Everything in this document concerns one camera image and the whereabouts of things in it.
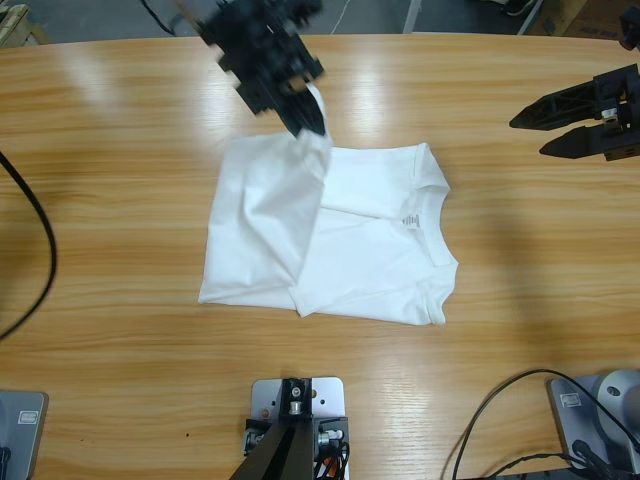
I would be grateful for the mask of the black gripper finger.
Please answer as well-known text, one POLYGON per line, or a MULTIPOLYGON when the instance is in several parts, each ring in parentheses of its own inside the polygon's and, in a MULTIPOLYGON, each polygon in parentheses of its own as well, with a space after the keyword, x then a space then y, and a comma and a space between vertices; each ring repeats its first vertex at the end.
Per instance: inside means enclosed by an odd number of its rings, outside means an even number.
POLYGON ((283 96, 275 101, 274 110, 286 129, 297 137, 306 125, 305 96, 283 96))
POLYGON ((594 118, 595 104, 595 82, 585 82, 544 95, 511 119, 509 126, 516 129, 555 130, 594 118))
POLYGON ((295 120, 294 136, 298 136, 303 130, 319 136, 326 135, 324 114, 311 88, 307 88, 304 92, 295 96, 293 116, 295 120))
POLYGON ((578 127, 543 145, 539 153, 542 155, 579 159, 592 155, 605 155, 602 146, 604 127, 578 127))

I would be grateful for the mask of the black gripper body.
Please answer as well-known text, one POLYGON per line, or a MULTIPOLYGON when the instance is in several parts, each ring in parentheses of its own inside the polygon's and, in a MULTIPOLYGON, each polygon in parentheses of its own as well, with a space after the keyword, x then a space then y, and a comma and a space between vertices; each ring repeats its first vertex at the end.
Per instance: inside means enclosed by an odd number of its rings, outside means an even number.
POLYGON ((594 78, 596 118, 602 122, 597 150, 607 161, 639 155, 639 66, 632 65, 594 78))
POLYGON ((235 75, 253 113, 284 116, 324 73, 298 34, 322 8, 321 1, 219 1, 213 14, 198 21, 198 34, 221 49, 219 65, 235 75))

